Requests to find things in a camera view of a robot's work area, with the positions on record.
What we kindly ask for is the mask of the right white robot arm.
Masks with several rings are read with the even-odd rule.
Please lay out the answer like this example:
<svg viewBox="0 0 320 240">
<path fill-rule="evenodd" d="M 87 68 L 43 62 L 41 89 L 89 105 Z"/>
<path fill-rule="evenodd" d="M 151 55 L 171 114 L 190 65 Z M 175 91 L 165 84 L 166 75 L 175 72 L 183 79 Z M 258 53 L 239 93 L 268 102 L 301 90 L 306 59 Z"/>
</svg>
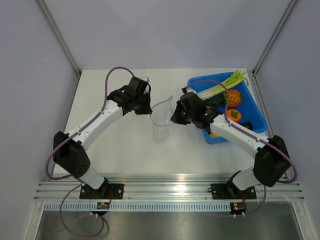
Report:
<svg viewBox="0 0 320 240">
<path fill-rule="evenodd" d="M 252 167 L 236 172 L 227 181 L 226 190 L 232 198 L 239 198 L 245 190 L 257 185 L 273 187 L 291 166 L 285 141 L 280 136 L 253 132 L 215 107 L 207 108 L 194 92 L 180 97 L 170 120 L 178 125 L 194 124 L 209 134 L 219 135 L 253 158 Z"/>
</svg>

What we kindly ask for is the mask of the blue plastic tray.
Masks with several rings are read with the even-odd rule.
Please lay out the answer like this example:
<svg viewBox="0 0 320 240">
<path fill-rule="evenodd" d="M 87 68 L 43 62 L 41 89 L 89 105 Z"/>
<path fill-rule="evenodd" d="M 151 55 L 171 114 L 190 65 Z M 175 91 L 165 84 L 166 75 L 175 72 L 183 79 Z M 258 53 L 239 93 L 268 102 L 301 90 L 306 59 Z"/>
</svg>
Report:
<svg viewBox="0 0 320 240">
<path fill-rule="evenodd" d="M 234 71 L 193 77 L 188 80 L 187 85 L 190 89 L 199 93 L 216 86 L 217 84 L 215 82 L 222 83 L 224 80 L 228 79 L 233 72 Z M 253 132 L 258 134 L 264 133 L 267 129 L 267 123 L 250 92 L 250 82 L 246 79 L 231 89 L 241 92 L 242 103 L 237 107 L 229 109 L 238 110 L 242 114 L 240 123 L 249 121 L 253 126 Z"/>
</svg>

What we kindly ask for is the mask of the clear zip top bag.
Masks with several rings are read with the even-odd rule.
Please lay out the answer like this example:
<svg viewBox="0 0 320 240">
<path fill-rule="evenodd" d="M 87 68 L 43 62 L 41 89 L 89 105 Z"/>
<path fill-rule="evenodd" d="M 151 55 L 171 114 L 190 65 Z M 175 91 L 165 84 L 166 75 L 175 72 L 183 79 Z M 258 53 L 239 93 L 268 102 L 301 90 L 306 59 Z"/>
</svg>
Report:
<svg viewBox="0 0 320 240">
<path fill-rule="evenodd" d="M 170 137 L 173 122 L 171 117 L 174 113 L 173 95 L 151 107 L 149 115 L 152 122 L 152 132 L 155 142 L 163 145 Z"/>
</svg>

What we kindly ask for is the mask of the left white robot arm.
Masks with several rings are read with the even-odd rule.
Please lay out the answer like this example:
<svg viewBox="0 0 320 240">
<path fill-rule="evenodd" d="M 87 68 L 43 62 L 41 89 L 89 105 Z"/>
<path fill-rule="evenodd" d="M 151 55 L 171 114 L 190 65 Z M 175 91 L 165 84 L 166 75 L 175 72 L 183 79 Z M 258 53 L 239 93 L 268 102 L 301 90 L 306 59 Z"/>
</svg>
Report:
<svg viewBox="0 0 320 240">
<path fill-rule="evenodd" d="M 112 91 L 106 103 L 85 122 L 68 133 L 58 132 L 54 136 L 53 161 L 88 185 L 97 199 L 108 194 L 108 180 L 92 166 L 87 150 L 111 124 L 130 112 L 136 115 L 152 113 L 148 77 L 133 76 L 128 85 Z"/>
</svg>

